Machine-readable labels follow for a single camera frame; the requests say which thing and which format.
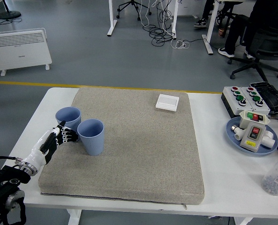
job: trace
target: blue tray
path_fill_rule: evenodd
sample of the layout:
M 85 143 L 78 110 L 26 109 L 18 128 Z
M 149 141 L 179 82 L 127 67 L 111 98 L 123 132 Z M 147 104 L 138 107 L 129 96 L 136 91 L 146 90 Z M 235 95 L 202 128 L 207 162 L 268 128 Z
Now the blue tray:
M 245 148 L 242 148 L 240 146 L 240 142 L 241 141 L 237 141 L 235 138 L 234 138 L 234 132 L 232 131 L 232 126 L 233 125 L 237 125 L 239 126 L 240 124 L 240 120 L 241 120 L 241 117 L 234 117 L 232 119 L 230 119 L 226 125 L 226 133 L 227 133 L 227 136 L 229 137 L 229 139 L 231 140 L 231 142 L 234 144 L 234 146 L 236 146 L 238 149 L 244 151 L 244 152 L 247 152 L 251 155 L 267 155 L 267 154 L 270 154 L 272 153 L 273 151 L 275 151 L 278 147 L 278 137 L 276 136 L 275 132 L 268 126 L 266 125 L 266 130 L 270 131 L 273 133 L 273 139 L 275 140 L 275 143 L 273 145 L 273 147 L 271 149 L 263 146 L 263 145 L 260 145 L 259 147 L 259 150 L 257 152 L 253 152 L 253 151 L 249 151 Z

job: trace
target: white table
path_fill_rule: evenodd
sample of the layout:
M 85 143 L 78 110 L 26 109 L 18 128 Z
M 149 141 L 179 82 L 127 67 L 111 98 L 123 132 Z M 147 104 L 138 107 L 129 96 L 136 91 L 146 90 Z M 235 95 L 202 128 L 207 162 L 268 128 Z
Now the white table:
M 214 25 L 215 25 L 215 20 L 216 20 L 216 16 L 217 16 L 217 12 L 218 12 L 219 3 L 221 1 L 242 1 L 242 2 L 245 2 L 245 1 L 248 2 L 249 1 L 249 2 L 255 2 L 255 0 L 215 0 L 214 9 L 212 11 L 212 16 L 210 18 L 208 33 L 206 35 L 202 34 L 203 42 L 205 44 L 205 47 L 206 47 L 209 55 L 213 54 L 212 48 L 210 46 L 210 39 L 212 37 L 213 28 L 214 28 Z
M 70 106 L 78 89 L 51 88 L 44 96 L 10 156 L 25 158 L 45 131 L 55 127 L 55 113 Z M 118 200 L 99 200 L 40 194 L 41 171 L 28 184 L 24 203 L 32 207 L 62 208 L 70 213 L 70 225 L 79 222 L 81 210 L 147 212 L 205 216 L 235 217 L 236 224 L 245 225 L 253 217 L 278 218 L 278 196 L 271 196 L 260 187 L 264 174 L 278 161 L 275 151 L 253 157 L 235 148 L 226 137 L 229 115 L 220 94 L 188 93 L 203 173 L 205 197 L 199 205 L 157 204 Z M 278 122 L 270 127 L 278 134 Z M 6 165 L 13 165 L 7 160 Z
M 176 27 L 176 20 L 177 20 L 177 12 L 178 12 L 178 0 L 175 0 L 175 9 L 174 9 L 174 18 L 173 18 L 173 22 L 172 22 L 172 33 L 174 33 L 175 35 L 173 36 L 174 39 L 176 39 L 176 30 L 175 30 L 175 27 Z M 107 33 L 107 35 L 110 37 L 112 36 L 112 33 L 114 31 L 114 28 L 116 26 L 116 23 L 117 23 L 117 20 L 114 20 L 114 9 L 113 9 L 113 0 L 109 0 L 109 8 L 110 8 L 110 29 Z

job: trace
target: electric heater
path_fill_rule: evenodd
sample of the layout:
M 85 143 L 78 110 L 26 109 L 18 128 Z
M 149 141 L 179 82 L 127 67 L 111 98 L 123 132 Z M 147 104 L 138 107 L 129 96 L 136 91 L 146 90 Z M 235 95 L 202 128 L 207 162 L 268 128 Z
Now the electric heater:
M 0 32 L 0 70 L 32 67 L 52 63 L 44 28 Z

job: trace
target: plastic cup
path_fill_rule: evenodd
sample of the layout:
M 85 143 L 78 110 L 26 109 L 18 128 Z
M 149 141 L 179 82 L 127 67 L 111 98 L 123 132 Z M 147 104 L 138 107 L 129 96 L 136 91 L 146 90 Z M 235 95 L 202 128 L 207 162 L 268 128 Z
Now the plastic cup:
M 77 132 L 87 153 L 91 156 L 99 155 L 104 149 L 105 127 L 97 119 L 88 119 L 78 125 Z
M 82 114 L 78 108 L 71 106 L 58 110 L 55 118 L 58 123 L 66 121 L 65 126 L 77 132 L 77 127 L 82 121 Z
M 220 28 L 218 31 L 219 36 L 223 36 L 224 28 Z

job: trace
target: desk leg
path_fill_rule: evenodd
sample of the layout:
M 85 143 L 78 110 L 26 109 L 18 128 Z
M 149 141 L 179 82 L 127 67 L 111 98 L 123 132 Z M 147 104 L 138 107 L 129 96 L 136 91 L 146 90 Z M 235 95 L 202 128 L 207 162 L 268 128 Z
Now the desk leg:
M 176 39 L 176 21 L 177 21 L 177 13 L 178 13 L 178 0 L 175 0 L 175 8 L 174 8 L 174 17 L 173 17 L 173 23 L 172 23 L 172 33 L 173 39 Z
M 109 29 L 109 32 L 107 35 L 110 37 L 112 35 L 112 32 L 114 31 L 114 28 L 116 26 L 117 20 L 113 19 L 113 0 L 109 0 L 109 7 L 110 7 L 110 22 L 111 22 L 111 27 Z
M 253 217 L 234 217 L 233 219 L 236 225 L 246 225 L 253 219 Z
M 209 29 L 208 29 L 207 35 L 204 35 L 204 34 L 202 35 L 204 45 L 205 45 L 209 55 L 213 54 L 212 48 L 210 46 L 210 38 L 212 37 L 215 20 L 216 20 L 216 16 L 217 16 L 217 12 L 218 12 L 219 2 L 220 2 L 220 0 L 215 1 L 215 6 L 212 11 L 212 16 L 210 18 L 210 24 L 209 24 Z
M 70 214 L 70 219 L 69 219 L 68 225 L 78 225 L 79 219 L 81 218 L 82 210 L 67 209 L 67 211 Z

